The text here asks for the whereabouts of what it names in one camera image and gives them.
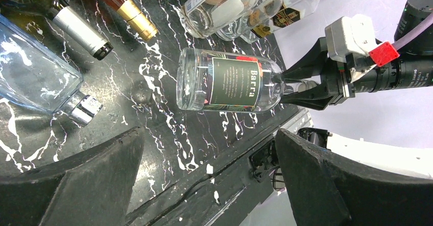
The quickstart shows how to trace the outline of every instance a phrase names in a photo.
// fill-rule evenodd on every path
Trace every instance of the black marble surface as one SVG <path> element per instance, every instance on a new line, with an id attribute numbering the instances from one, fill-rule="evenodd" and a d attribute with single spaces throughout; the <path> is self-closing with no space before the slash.
<path id="1" fill-rule="evenodd" d="M 69 157 L 134 126 L 147 131 L 145 152 L 128 212 L 159 195 L 208 161 L 236 150 L 239 140 L 282 121 L 297 108 L 277 106 L 264 114 L 181 111 L 176 106 L 176 72 L 184 47 L 264 56 L 283 67 L 273 36 L 253 45 L 212 36 L 196 39 L 181 26 L 177 11 L 186 0 L 134 0 L 159 34 L 145 43 L 101 0 L 68 0 L 114 50 L 97 61 L 45 18 L 10 19 L 85 78 L 82 92 L 104 104 L 85 128 L 64 114 L 44 116 L 0 99 L 0 175 L 15 175 Z"/>

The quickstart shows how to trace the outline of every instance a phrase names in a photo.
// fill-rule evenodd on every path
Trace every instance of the red block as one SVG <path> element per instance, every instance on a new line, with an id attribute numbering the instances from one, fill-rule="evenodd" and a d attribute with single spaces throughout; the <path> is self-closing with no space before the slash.
<path id="1" fill-rule="evenodd" d="M 390 44 L 389 41 L 386 41 L 379 45 L 377 48 L 371 50 L 369 52 L 371 59 L 376 63 L 377 66 L 382 67 L 394 59 L 400 57 L 397 50 Z"/>

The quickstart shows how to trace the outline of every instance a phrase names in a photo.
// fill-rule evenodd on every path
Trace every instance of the white label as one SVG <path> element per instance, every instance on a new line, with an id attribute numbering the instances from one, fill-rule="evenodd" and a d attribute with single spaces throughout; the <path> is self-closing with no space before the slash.
<path id="1" fill-rule="evenodd" d="M 239 18 L 239 15 L 244 10 L 242 0 L 227 0 L 220 4 L 212 11 L 213 26 L 215 28 L 223 27 L 229 21 Z"/>
<path id="2" fill-rule="evenodd" d="M 186 14 L 190 14 L 194 9 L 196 9 L 198 6 L 200 6 L 204 1 L 206 0 L 187 0 L 185 2 L 185 11 Z"/>

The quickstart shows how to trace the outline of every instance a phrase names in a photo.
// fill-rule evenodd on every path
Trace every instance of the glass bottle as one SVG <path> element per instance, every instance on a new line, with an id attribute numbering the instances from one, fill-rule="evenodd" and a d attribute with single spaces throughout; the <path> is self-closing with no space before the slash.
<path id="1" fill-rule="evenodd" d="M 275 16 L 240 37 L 247 43 L 253 43 L 314 13 L 319 2 L 320 0 L 283 0 L 283 5 Z"/>
<path id="2" fill-rule="evenodd" d="M 46 114 L 63 111 L 85 126 L 102 105 L 80 91 L 83 76 L 0 15 L 0 95 Z"/>
<path id="3" fill-rule="evenodd" d="M 179 17 L 194 37 L 206 38 L 251 10 L 258 0 L 187 0 Z"/>
<path id="4" fill-rule="evenodd" d="M 281 5 L 282 0 L 258 0 L 253 9 L 246 11 L 240 18 L 218 30 L 216 34 L 225 41 L 231 41 L 272 18 L 281 9 Z"/>
<path id="5" fill-rule="evenodd" d="M 64 0 L 0 0 L 2 14 L 8 12 L 42 15 L 78 42 L 98 60 L 113 46 L 84 21 Z"/>
<path id="6" fill-rule="evenodd" d="M 158 33 L 156 27 L 145 17 L 132 0 L 103 0 L 114 9 L 145 41 Z"/>
<path id="7" fill-rule="evenodd" d="M 185 48 L 179 64 L 176 100 L 182 110 L 263 112 L 286 91 L 281 68 L 270 59 Z"/>

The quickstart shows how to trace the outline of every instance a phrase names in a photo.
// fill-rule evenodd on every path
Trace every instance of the barra label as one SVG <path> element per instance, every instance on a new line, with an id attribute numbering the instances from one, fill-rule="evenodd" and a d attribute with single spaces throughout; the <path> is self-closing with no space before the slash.
<path id="1" fill-rule="evenodd" d="M 212 58 L 209 74 L 211 95 L 203 109 L 219 111 L 253 111 L 262 85 L 261 64 L 256 58 Z"/>

